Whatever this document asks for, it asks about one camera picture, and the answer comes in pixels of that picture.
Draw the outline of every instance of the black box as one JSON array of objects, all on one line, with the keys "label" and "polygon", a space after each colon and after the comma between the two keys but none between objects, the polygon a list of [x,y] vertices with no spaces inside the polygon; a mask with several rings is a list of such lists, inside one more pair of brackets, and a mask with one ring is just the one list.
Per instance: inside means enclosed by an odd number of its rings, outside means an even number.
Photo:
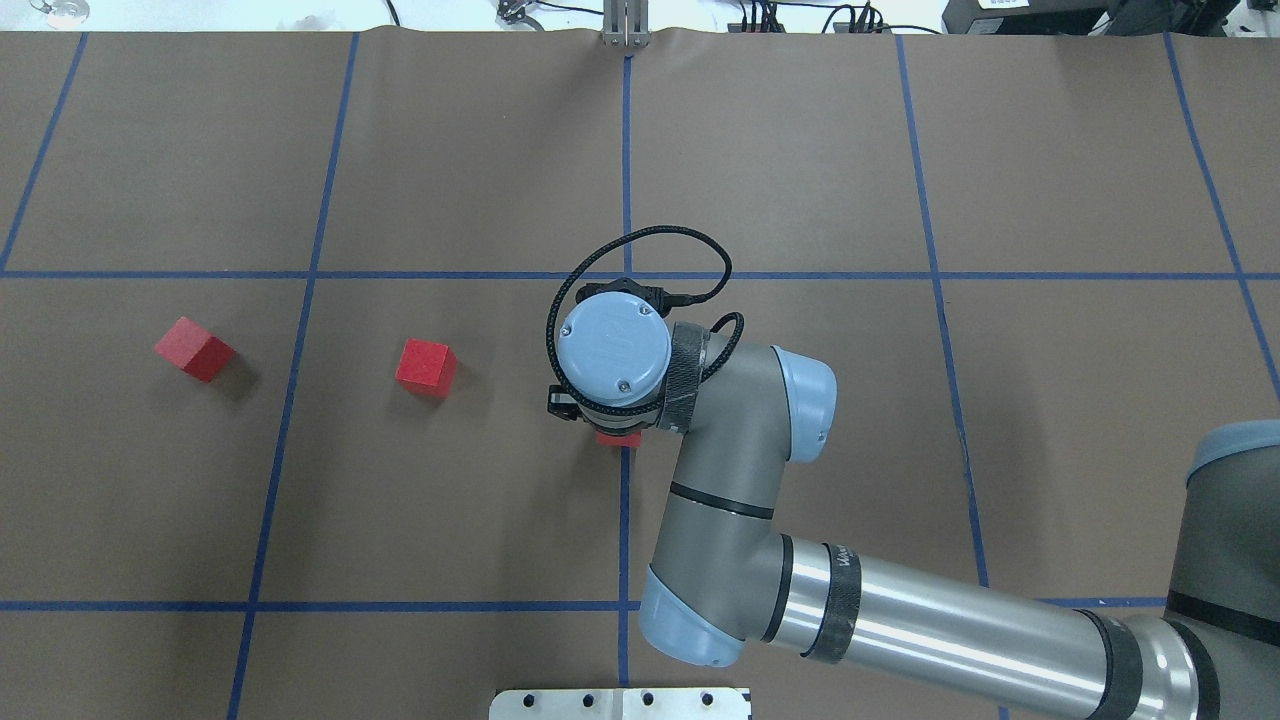
[{"label": "black box", "polygon": [[[948,0],[942,23],[952,35],[1088,35],[1107,0],[1009,0],[984,9],[979,0]],[[1001,5],[1000,0],[987,0]]]}]

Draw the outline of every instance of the red cube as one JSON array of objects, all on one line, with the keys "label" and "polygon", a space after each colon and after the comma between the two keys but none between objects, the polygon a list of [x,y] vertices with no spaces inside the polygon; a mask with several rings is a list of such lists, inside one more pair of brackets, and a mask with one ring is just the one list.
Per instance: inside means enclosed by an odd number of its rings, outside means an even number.
[{"label": "red cube", "polygon": [[186,316],[178,318],[164,333],[156,343],[156,352],[202,383],[212,380],[236,356],[229,345]]},{"label": "red cube", "polygon": [[607,436],[600,430],[595,430],[595,442],[605,445],[609,447],[640,447],[640,433],[631,433],[628,436]]},{"label": "red cube", "polygon": [[396,380],[415,395],[448,397],[458,359],[448,345],[408,338]]}]

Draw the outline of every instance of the table surface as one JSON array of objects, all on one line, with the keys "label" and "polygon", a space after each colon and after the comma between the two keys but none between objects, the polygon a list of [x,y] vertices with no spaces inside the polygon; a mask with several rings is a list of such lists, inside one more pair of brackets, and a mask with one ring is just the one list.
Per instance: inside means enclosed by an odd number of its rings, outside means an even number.
[{"label": "table surface", "polygon": [[[841,383],[780,529],[1158,612],[1196,443],[1277,410],[1280,149],[1239,118],[1280,88],[1222,79],[1277,60],[1161,36],[0,36],[0,716],[480,717],[495,689],[699,683],[762,717],[1000,716],[759,646],[726,670],[649,648],[678,442],[545,414],[547,305],[628,228],[710,233],[736,279],[681,316],[741,310]],[[716,277],[676,238],[598,270]],[[151,350],[179,315],[239,352],[209,386]],[[393,380],[408,337],[454,348],[447,400]]]}]

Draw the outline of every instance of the cable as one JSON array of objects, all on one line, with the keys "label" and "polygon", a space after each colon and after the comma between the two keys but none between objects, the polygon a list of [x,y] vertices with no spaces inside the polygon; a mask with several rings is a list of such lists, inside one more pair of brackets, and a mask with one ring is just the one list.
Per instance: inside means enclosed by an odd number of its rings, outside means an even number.
[{"label": "cable", "polygon": [[705,370],[703,370],[704,383],[708,378],[714,375],[717,370],[723,368],[724,363],[728,363],[728,356],[733,354],[733,348],[737,347],[737,341],[742,338],[742,329],[746,327],[746,318],[737,311],[727,313],[719,320],[716,320],[716,324],[712,325],[712,332],[718,333],[730,323],[733,323],[733,334],[728,336],[728,342],[724,343],[724,350],[721,350],[721,354],[716,356],[716,360],[708,365]]},{"label": "cable", "polygon": [[941,32],[924,26],[876,26],[867,32],[879,32],[882,29],[923,29],[924,32],[931,32],[933,35],[942,35]]},{"label": "cable", "polygon": [[[660,397],[652,402],[646,402],[644,405],[636,405],[632,407],[611,407],[608,405],[600,405],[594,400],[584,397],[582,393],[579,392],[576,387],[573,387],[573,383],[568,380],[568,377],[564,374],[564,369],[561,368],[559,356],[556,352],[556,320],[559,318],[561,305],[564,304],[564,297],[568,295],[568,291],[573,287],[573,283],[576,283],[586,273],[586,270],[590,269],[590,266],[594,265],[600,258],[604,258],[605,255],[617,250],[618,247],[622,247],[623,245],[630,245],[631,242],[635,242],[641,237],[648,237],[650,234],[682,234],[686,237],[691,237],[714,250],[716,254],[719,255],[721,261],[724,263],[724,273],[721,275],[719,282],[716,283],[716,287],[700,295],[690,295],[687,297],[687,301],[684,302],[684,305],[700,305],[716,297],[717,295],[719,295],[719,291],[724,290],[724,286],[728,284],[728,278],[733,274],[733,261],[730,259],[728,252],[726,252],[724,249],[721,247],[718,242],[712,240],[712,237],[705,233],[701,233],[692,228],[685,228],[681,225],[652,225],[648,228],[640,228],[635,232],[630,232],[614,241],[605,243],[595,252],[588,255],[586,260],[582,260],[577,268],[573,268],[573,272],[570,273],[567,278],[564,278],[564,282],[556,292],[556,299],[552,300],[552,306],[547,313],[547,359],[550,361],[552,373],[556,374],[556,380],[561,384],[561,387],[563,387],[564,391],[568,393],[568,396],[572,397],[581,407],[585,407],[586,410],[590,410],[593,413],[599,413],[602,415],[634,418],[637,415],[648,415],[649,413],[654,413],[662,409]],[[741,319],[739,319],[736,329],[733,332],[733,337],[730,338],[730,343],[724,346],[724,350],[721,351],[718,357],[716,357],[716,361],[712,363],[705,370],[703,370],[704,382],[713,374],[716,374],[716,370],[719,370],[721,366],[723,366],[724,363],[728,361],[728,356],[733,352],[733,348],[737,346],[737,338],[741,337],[741,334],[742,334],[742,322]]]},{"label": "cable", "polygon": [[589,15],[602,15],[602,17],[604,15],[604,13],[602,13],[600,10],[593,10],[590,8],[575,8],[572,5],[557,5],[556,3],[543,3],[543,0],[534,0],[534,1],[538,3],[539,5],[544,6],[544,8],[554,8],[557,10],[570,10],[570,12],[573,12],[573,13],[586,13]]},{"label": "cable", "polygon": [[831,20],[836,19],[836,13],[841,10],[849,10],[849,24],[854,24],[854,20],[856,19],[854,13],[856,13],[858,9],[854,8],[852,5],[836,5],[836,9],[832,10],[829,15],[827,15],[827,22],[822,23],[822,29],[818,31],[818,35],[823,35],[827,32],[827,28],[831,27]]}]

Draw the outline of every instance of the blue grid line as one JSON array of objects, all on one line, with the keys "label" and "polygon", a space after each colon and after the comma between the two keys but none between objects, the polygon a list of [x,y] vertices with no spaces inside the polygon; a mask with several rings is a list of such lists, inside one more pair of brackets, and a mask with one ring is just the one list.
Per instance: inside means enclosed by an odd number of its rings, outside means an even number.
[{"label": "blue grid line", "polygon": [[[622,59],[622,234],[631,232],[631,59]],[[631,272],[631,243],[622,246],[622,272]]]},{"label": "blue grid line", "polygon": [[1190,137],[1192,150],[1196,151],[1196,161],[1199,164],[1201,176],[1204,178],[1204,188],[1208,191],[1210,202],[1213,205],[1213,215],[1217,218],[1217,227],[1222,232],[1226,254],[1231,258],[1231,268],[1235,269],[1235,279],[1240,284],[1240,296],[1244,299],[1244,307],[1248,310],[1249,322],[1253,324],[1253,334],[1258,338],[1258,348],[1262,351],[1262,361],[1266,363],[1267,374],[1271,375],[1271,389],[1275,392],[1276,400],[1280,400],[1280,373],[1276,373],[1271,345],[1262,331],[1262,320],[1258,318],[1258,309],[1253,305],[1253,293],[1249,292],[1249,283],[1244,277],[1240,254],[1236,251],[1235,240],[1231,237],[1231,228],[1226,223],[1222,201],[1217,196],[1217,184],[1213,183],[1213,176],[1208,170],[1208,160],[1204,159],[1204,150],[1201,147],[1199,135],[1196,132],[1192,109],[1187,102],[1187,88],[1183,87],[1183,73],[1178,67],[1178,54],[1174,51],[1174,38],[1167,32],[1165,33],[1165,54],[1169,55],[1169,69],[1174,74],[1174,87],[1178,90],[1178,104],[1183,110],[1183,122],[1187,123],[1187,135]]},{"label": "blue grid line", "polygon": [[[567,272],[552,270],[319,270],[316,278],[323,281],[563,281]],[[582,279],[608,281],[618,273],[589,272]]]},{"label": "blue grid line", "polygon": [[0,600],[0,612],[244,612],[247,602],[151,600]]},{"label": "blue grid line", "polygon": [[76,54],[72,55],[72,64],[67,68],[67,78],[63,79],[63,90],[58,94],[58,102],[54,104],[54,111],[49,115],[49,124],[45,126],[45,136],[40,140],[40,149],[36,151],[36,161],[31,164],[31,173],[27,176],[27,186],[22,190],[22,199],[18,200],[18,209],[13,214],[13,223],[9,225],[9,236],[4,241],[4,250],[0,250],[0,272],[4,272],[5,265],[9,264],[9,255],[13,254],[13,246],[18,242],[18,229],[22,227],[22,218],[27,214],[27,202],[31,201],[31,193],[36,190],[36,181],[40,178],[40,168],[45,164],[45,154],[49,152],[49,145],[54,141],[54,129],[58,128],[58,119],[63,117],[63,108],[67,106],[67,96],[72,92],[72,83],[76,82],[76,70],[79,69],[81,58],[84,56],[84,46],[88,44],[88,33],[82,32],[79,42],[76,44]]},{"label": "blue grid line", "polygon": [[[589,272],[588,281],[608,281],[618,272]],[[717,281],[719,272],[631,272],[644,281]],[[1151,282],[1275,282],[1280,273],[1094,273],[1027,270],[940,270],[943,281],[1151,281]],[[4,270],[8,279],[308,279],[319,281],[563,281],[567,272],[553,270]],[[735,270],[739,281],[932,281],[928,270]]]},{"label": "blue grid line", "polygon": [[1059,607],[1164,607],[1165,596],[1160,597],[1042,597],[1041,602]]},{"label": "blue grid line", "polygon": [[324,249],[324,231],[329,220],[329,200],[333,195],[333,179],[338,172],[338,155],[342,151],[342,129],[347,122],[347,102],[351,99],[351,79],[356,69],[356,53],[360,50],[360,33],[351,33],[351,49],[347,51],[347,72],[342,82],[342,97],[338,101],[338,119],[333,128],[333,146],[329,150],[329,167],[325,170],[324,193],[320,197],[320,213],[316,218],[316,234],[311,246],[311,265],[307,287],[302,293],[302,310],[298,314],[298,331],[293,341],[293,360],[289,364],[289,382],[284,389],[284,409],[280,411],[280,429],[275,439],[275,459],[271,462],[271,479],[266,488],[266,501],[262,507],[262,525],[259,529],[257,552],[253,557],[253,578],[248,591],[248,610],[244,612],[244,626],[241,630],[239,652],[236,657],[236,674],[232,679],[230,700],[227,703],[227,719],[236,720],[239,715],[241,694],[244,689],[244,673],[248,669],[250,646],[253,641],[253,621],[256,605],[262,589],[262,570],[266,566],[266,547],[271,537],[271,520],[275,516],[275,498],[280,488],[280,471],[284,468],[284,447],[289,436],[289,421],[293,418],[293,397],[298,387],[298,369],[302,365],[302,350],[307,338],[307,324],[311,319],[311,300],[315,297],[316,270],[320,268],[320,252]]},{"label": "blue grid line", "polygon": [[[631,61],[622,59],[622,234],[631,232]],[[631,243],[622,246],[622,272],[631,274]],[[618,459],[618,687],[631,684],[631,448]]]},{"label": "blue grid line", "polygon": [[456,614],[456,612],[636,612],[630,600],[518,601],[188,601],[188,600],[0,600],[0,612],[324,612],[324,614]]},{"label": "blue grid line", "polygon": [[630,615],[631,601],[631,448],[622,448],[618,502],[618,687],[631,685]]},{"label": "blue grid line", "polygon": [[902,104],[906,109],[906,131],[911,141],[911,163],[915,165],[915,191],[920,199],[920,222],[924,224],[924,246],[929,255],[929,273],[933,279],[933,305],[938,314],[938,332],[942,336],[942,359],[947,366],[947,384],[951,389],[951,415],[960,437],[960,451],[964,456],[964,480],[969,493],[969,530],[973,536],[974,562],[978,566],[978,583],[991,587],[987,577],[987,552],[982,542],[982,520],[978,516],[978,491],[973,482],[973,462],[969,455],[969,433],[964,424],[964,407],[960,405],[960,382],[956,378],[955,354],[951,348],[951,329],[947,325],[946,300],[942,296],[942,273],[938,269],[938,250],[933,242],[933,219],[929,215],[929,196],[924,187],[924,163],[920,159],[920,138],[915,128],[915,108],[911,104],[911,81],[908,77],[906,51],[902,36],[893,36],[897,45],[897,67],[902,79]]},{"label": "blue grid line", "polygon": [[259,612],[626,612],[612,600],[520,600],[520,601],[348,601],[348,602],[259,602]]},{"label": "blue grid line", "polygon": [[13,279],[108,279],[108,281],[301,281],[306,270],[6,270],[0,277]]}]

